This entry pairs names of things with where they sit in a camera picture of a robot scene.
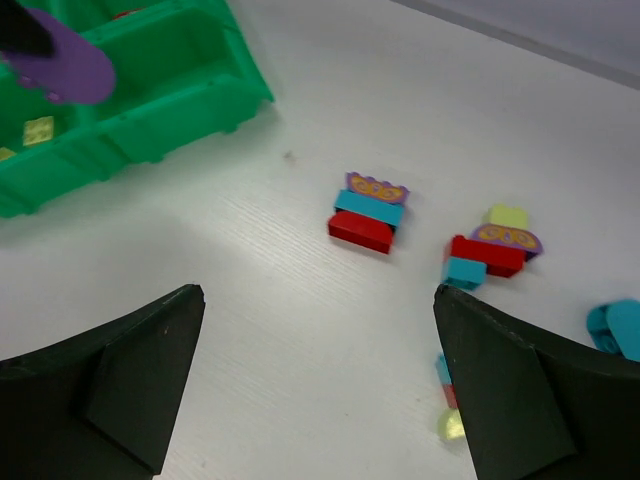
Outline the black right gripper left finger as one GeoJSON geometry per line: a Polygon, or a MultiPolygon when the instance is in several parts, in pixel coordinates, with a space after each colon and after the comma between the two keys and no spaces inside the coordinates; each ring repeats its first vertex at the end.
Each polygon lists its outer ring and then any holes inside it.
{"type": "Polygon", "coordinates": [[[151,479],[169,449],[204,317],[184,285],[1,363],[4,479],[151,479]]]}

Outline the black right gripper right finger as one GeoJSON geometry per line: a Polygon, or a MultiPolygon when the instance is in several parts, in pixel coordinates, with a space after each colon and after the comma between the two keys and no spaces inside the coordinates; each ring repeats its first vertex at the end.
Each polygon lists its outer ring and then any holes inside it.
{"type": "Polygon", "coordinates": [[[450,285],[433,309],[478,478],[638,478],[638,363],[450,285]]]}

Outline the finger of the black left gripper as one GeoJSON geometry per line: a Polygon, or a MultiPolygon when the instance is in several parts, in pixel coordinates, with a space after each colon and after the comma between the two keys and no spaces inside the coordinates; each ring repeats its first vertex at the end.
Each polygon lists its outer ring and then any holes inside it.
{"type": "Polygon", "coordinates": [[[1,0],[1,51],[50,58],[50,33],[17,1],[1,0]]]}

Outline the purple oval lego piece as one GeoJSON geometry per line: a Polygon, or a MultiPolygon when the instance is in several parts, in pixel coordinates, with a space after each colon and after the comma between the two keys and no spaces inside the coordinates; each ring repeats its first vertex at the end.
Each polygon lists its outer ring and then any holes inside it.
{"type": "Polygon", "coordinates": [[[26,11],[52,37],[54,53],[38,57],[3,54],[8,67],[25,88],[39,88],[53,103],[96,105],[106,101],[116,86],[111,60],[97,46],[39,8],[26,11]]]}

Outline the teal red lime lego stack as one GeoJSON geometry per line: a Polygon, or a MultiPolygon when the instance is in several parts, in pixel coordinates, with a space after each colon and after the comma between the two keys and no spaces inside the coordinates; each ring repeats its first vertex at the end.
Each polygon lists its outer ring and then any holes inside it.
{"type": "Polygon", "coordinates": [[[439,353],[436,357],[435,369],[447,406],[438,419],[439,436],[444,442],[462,440],[465,438],[464,426],[458,409],[453,382],[443,353],[439,353]]]}

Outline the teal oval lego piece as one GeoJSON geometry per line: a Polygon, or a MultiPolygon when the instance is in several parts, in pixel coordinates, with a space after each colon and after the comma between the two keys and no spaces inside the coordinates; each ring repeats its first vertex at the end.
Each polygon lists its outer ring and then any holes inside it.
{"type": "Polygon", "coordinates": [[[639,361],[639,301],[622,299],[592,309],[586,328],[595,347],[627,360],[639,361]]]}

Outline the lime rectangular lego brick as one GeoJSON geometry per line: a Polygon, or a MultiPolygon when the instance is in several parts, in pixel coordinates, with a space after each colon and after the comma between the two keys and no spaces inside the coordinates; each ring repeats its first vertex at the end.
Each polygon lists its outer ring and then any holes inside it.
{"type": "Polygon", "coordinates": [[[32,147],[55,137],[55,120],[53,116],[44,116],[28,120],[23,126],[22,142],[24,147],[32,147]]]}

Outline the lime square lego brick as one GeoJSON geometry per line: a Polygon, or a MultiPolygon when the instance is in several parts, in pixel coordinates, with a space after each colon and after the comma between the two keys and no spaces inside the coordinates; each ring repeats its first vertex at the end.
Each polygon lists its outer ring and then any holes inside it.
{"type": "Polygon", "coordinates": [[[0,161],[5,161],[15,155],[16,153],[9,148],[6,148],[6,147],[0,148],[0,161]]]}

